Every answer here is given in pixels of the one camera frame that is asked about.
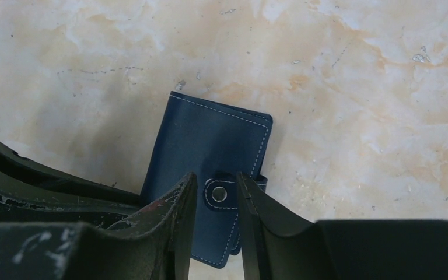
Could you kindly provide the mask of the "blue leather card holder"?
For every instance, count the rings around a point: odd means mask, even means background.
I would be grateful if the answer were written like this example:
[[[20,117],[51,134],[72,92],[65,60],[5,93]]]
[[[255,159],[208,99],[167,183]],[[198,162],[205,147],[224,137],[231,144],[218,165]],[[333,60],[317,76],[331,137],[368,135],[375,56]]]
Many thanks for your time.
[[[193,259],[223,268],[241,249],[237,173],[265,189],[261,174],[269,114],[171,92],[156,137],[141,204],[156,200],[187,173],[197,177]]]

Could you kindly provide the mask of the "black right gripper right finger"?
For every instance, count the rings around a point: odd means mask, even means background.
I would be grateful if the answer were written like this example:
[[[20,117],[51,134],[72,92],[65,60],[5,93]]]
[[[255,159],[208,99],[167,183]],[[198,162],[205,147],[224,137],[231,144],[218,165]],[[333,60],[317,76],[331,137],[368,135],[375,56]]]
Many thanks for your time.
[[[448,220],[311,222],[236,179],[246,279],[448,279]]]

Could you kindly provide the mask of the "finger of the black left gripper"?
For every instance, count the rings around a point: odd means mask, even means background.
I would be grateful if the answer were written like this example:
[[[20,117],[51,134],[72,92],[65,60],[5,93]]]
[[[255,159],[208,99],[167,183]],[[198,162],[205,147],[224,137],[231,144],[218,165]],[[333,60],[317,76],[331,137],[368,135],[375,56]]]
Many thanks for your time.
[[[20,156],[2,142],[0,142],[0,172],[48,191],[133,206],[138,205],[139,202],[139,196],[134,193],[94,183],[45,166]]]
[[[87,222],[106,229],[135,206],[44,190],[0,171],[0,222]]]

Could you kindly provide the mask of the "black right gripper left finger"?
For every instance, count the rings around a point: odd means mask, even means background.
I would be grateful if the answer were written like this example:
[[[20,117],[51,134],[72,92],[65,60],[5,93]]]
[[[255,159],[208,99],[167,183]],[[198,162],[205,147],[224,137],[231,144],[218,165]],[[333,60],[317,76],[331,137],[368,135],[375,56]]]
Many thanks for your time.
[[[35,206],[0,192],[0,279],[187,279],[197,178],[134,213]]]

